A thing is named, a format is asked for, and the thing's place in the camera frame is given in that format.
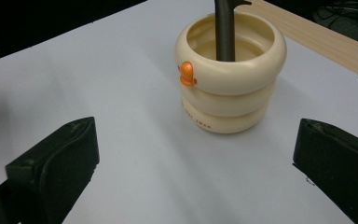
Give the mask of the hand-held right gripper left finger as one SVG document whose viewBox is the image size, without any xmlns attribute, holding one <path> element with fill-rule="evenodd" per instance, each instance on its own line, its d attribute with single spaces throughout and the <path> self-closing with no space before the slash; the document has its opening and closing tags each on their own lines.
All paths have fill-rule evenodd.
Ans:
<svg viewBox="0 0 358 224">
<path fill-rule="evenodd" d="M 95 119 L 71 121 L 6 166 L 20 224 L 62 224 L 100 161 Z"/>
</svg>

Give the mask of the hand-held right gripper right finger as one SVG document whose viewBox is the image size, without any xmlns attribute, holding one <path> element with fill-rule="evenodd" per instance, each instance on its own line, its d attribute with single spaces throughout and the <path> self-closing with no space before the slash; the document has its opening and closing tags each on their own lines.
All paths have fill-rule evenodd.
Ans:
<svg viewBox="0 0 358 224">
<path fill-rule="evenodd" d="M 358 137 L 328 123 L 302 119 L 293 162 L 358 224 Z"/>
</svg>

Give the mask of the cream ribbed utensil holder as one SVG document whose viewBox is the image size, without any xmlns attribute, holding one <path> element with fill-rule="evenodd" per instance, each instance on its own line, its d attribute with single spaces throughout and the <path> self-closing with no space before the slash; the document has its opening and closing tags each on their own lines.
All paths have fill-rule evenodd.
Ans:
<svg viewBox="0 0 358 224">
<path fill-rule="evenodd" d="M 237 13 L 234 31 L 234 62 L 215 59 L 213 14 L 190 23 L 175 44 L 182 106 L 213 133 L 239 133 L 263 118 L 286 59 L 284 37 L 266 19 Z"/>
</svg>

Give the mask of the black kitchen knife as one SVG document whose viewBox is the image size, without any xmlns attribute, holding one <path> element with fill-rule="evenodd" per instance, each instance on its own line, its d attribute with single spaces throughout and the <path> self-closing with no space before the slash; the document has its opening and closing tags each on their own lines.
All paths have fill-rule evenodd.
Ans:
<svg viewBox="0 0 358 224">
<path fill-rule="evenodd" d="M 216 60 L 235 61 L 235 13 L 238 6 L 251 5 L 248 0 L 214 0 Z"/>
</svg>

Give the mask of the wooden board edge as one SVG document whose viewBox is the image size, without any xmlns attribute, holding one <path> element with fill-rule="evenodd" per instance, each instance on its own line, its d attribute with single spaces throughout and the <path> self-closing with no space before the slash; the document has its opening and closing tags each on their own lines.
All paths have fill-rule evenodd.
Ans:
<svg viewBox="0 0 358 224">
<path fill-rule="evenodd" d="M 276 25 L 287 37 L 338 63 L 358 75 L 358 42 L 276 7 L 264 0 L 238 7 L 238 12 L 252 13 Z"/>
</svg>

